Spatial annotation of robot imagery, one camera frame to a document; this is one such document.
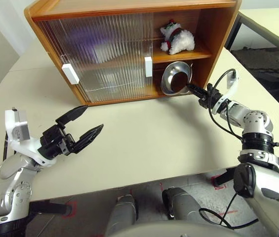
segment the ribbed glass panel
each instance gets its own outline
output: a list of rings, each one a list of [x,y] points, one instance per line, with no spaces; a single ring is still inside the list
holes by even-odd
[[[153,93],[144,57],[153,54],[153,14],[81,17],[39,22],[62,63],[71,63],[87,101]]]

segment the wooden cabinet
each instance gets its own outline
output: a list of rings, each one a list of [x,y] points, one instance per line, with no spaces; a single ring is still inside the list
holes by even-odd
[[[25,16],[80,102],[100,105],[165,96],[161,76],[175,61],[193,62],[193,82],[206,86],[239,5],[236,0],[38,0]],[[193,33],[193,51],[161,51],[160,28],[169,19]],[[145,57],[152,58],[152,76],[146,76]],[[61,69],[68,63],[78,84],[70,84]]]

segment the stuffed toy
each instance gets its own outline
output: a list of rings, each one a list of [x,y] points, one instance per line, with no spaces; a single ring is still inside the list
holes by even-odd
[[[195,47],[194,37],[191,32],[183,30],[181,25],[170,20],[167,26],[160,29],[164,35],[164,42],[161,43],[162,51],[169,51],[170,55],[182,50],[191,51]]]

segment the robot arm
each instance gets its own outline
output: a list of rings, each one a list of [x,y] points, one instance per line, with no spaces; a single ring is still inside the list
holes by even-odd
[[[229,76],[238,81],[237,75]],[[243,129],[240,164],[235,168],[234,189],[256,213],[272,236],[279,236],[279,159],[274,155],[273,125],[263,111],[250,110],[236,101],[230,101],[219,91],[207,85],[207,90],[189,84],[189,90],[199,98],[199,104]]]
[[[64,131],[65,124],[75,120],[87,109],[79,106],[56,120],[55,125],[43,132],[40,139],[30,136],[25,112],[5,111],[8,143],[16,152],[0,165],[0,236],[25,236],[32,195],[32,181],[44,167],[56,163],[56,156],[78,153],[101,132],[97,126],[75,142]]]

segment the stainless steel bowl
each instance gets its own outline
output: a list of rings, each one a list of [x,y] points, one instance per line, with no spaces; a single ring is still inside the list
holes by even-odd
[[[171,89],[171,82],[177,73],[182,72],[187,75],[189,78],[188,83],[191,82],[192,78],[192,69],[191,67],[181,61],[170,63],[163,72],[162,80],[161,80],[161,89],[162,92],[166,95],[177,95],[177,94],[186,94],[189,92],[189,89],[185,86],[180,91],[175,92]]]

